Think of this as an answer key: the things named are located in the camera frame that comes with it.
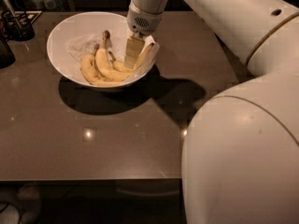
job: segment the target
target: bunch of bananas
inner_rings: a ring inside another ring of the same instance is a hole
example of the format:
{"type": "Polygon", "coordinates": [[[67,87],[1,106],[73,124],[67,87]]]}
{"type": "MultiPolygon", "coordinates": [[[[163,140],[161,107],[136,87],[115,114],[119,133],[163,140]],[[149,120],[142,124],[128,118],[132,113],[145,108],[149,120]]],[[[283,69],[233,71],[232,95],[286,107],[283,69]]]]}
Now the bunch of bananas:
{"type": "Polygon", "coordinates": [[[117,86],[121,84],[140,67],[153,46],[153,44],[149,44],[136,59],[134,67],[128,68],[125,63],[117,61],[112,52],[107,51],[108,39],[110,39],[110,33],[105,30],[101,46],[95,45],[94,52],[85,54],[81,59],[82,75],[95,86],[117,86]],[[109,61],[108,54],[112,57],[112,63],[109,61]]]}

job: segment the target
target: table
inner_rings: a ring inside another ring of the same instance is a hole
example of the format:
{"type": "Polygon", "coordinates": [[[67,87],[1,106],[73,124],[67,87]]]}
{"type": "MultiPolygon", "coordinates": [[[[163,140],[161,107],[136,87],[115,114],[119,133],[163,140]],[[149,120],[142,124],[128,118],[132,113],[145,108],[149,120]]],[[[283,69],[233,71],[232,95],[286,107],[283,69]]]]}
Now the table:
{"type": "Polygon", "coordinates": [[[0,70],[0,180],[180,178],[192,116],[237,83],[216,36],[192,11],[165,12],[149,75],[125,91],[93,91],[47,56],[51,30],[74,14],[44,12],[32,40],[8,43],[16,62],[0,70]]]}

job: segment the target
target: screw hole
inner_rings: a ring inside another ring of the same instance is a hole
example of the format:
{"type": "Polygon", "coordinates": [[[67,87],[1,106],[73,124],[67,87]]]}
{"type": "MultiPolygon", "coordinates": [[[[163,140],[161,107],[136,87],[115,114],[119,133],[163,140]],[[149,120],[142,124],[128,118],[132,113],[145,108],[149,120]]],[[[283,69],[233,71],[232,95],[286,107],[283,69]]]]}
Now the screw hole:
{"type": "Polygon", "coordinates": [[[271,13],[271,16],[278,16],[281,13],[281,9],[276,9],[271,13]]]}

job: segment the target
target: bowl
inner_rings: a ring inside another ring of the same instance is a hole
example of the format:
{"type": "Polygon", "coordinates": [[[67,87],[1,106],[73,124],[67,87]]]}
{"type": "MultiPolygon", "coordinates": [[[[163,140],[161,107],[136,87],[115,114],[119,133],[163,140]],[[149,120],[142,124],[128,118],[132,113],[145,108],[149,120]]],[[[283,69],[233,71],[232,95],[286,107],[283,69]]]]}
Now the bowl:
{"type": "Polygon", "coordinates": [[[95,86],[82,75],[79,57],[96,41],[100,42],[102,33],[110,31],[108,50],[117,60],[124,60],[127,37],[132,34],[127,25],[127,18],[109,12],[84,12],[71,16],[51,31],[47,41],[47,53],[54,68],[64,77],[84,87],[98,91],[121,91],[145,76],[155,64],[159,44],[152,36],[146,38],[146,44],[153,42],[150,53],[126,80],[115,86],[95,86]]]}

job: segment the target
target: brown table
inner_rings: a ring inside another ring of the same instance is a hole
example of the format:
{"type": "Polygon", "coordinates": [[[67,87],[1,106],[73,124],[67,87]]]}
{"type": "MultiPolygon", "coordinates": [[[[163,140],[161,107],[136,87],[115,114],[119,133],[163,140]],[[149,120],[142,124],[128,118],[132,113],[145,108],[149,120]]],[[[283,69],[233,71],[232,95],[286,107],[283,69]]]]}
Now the brown table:
{"type": "Polygon", "coordinates": [[[0,181],[180,178],[188,123],[237,83],[216,36],[193,12],[165,12],[149,75],[105,93],[49,61],[50,31],[73,14],[44,12],[32,40],[9,41],[16,62],[0,70],[0,181]]]}

